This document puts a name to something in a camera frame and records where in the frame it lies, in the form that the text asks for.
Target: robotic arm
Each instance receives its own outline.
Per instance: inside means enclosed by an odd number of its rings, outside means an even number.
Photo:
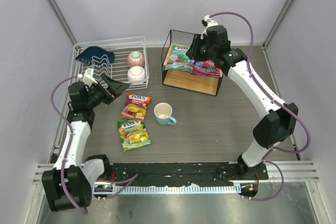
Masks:
[[[274,100],[283,104],[295,115],[298,114],[298,108],[294,103],[286,104],[274,94],[252,66],[248,69],[247,56],[240,49],[231,49],[231,41],[228,40],[226,28],[209,16],[205,16],[202,24],[206,28],[202,34],[194,35],[187,56],[200,61],[212,60],[215,67],[221,69],[225,76],[228,76],[243,90],[261,118],[253,129],[253,142],[238,158],[239,173],[243,177],[250,177],[255,174],[259,164],[263,161],[262,158],[269,150],[294,132],[295,118],[274,103]],[[271,95],[271,99],[262,89]]]
[[[88,157],[84,168],[81,168],[84,146],[95,120],[93,109],[101,102],[110,104],[129,87],[129,84],[113,81],[105,74],[101,77],[106,83],[106,89],[93,78],[93,69],[90,68],[84,75],[78,76],[82,81],[74,82],[68,87],[71,101],[68,103],[67,120],[71,129],[67,126],[63,148],[52,170],[42,175],[42,184],[52,211],[74,208],[69,195],[79,207],[88,207],[95,181],[98,177],[107,179],[111,175],[106,155]],[[69,195],[63,188],[65,182]]]

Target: mug handle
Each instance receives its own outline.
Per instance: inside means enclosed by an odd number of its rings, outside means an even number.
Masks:
[[[170,116],[168,124],[175,125],[176,124],[176,119],[174,117]]]

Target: white bowl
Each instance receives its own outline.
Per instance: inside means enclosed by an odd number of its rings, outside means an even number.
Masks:
[[[145,69],[139,66],[131,67],[127,72],[127,80],[131,84],[142,84],[145,82],[146,73]]]

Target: red snack bag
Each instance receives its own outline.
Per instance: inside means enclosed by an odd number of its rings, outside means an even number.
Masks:
[[[146,116],[147,107],[151,100],[151,97],[128,93],[126,104],[121,111],[120,118],[143,121]]]

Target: table surface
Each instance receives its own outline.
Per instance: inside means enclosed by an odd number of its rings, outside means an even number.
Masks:
[[[240,47],[247,54],[248,47]],[[236,161],[253,140],[252,130],[260,121],[257,111],[242,90],[228,78],[223,79],[218,96],[182,90],[162,85],[161,48],[147,48],[150,71],[147,89],[132,91],[151,96],[145,117],[152,145],[123,153],[117,128],[127,92],[109,106],[95,108],[95,121],[89,136],[83,160],[96,154],[106,154],[110,162],[220,162]],[[271,89],[274,85],[262,48],[253,49],[255,70]],[[160,102],[169,103],[177,124],[159,125],[153,109]],[[292,150],[287,139],[281,147]],[[296,160],[293,154],[273,152],[273,161]]]

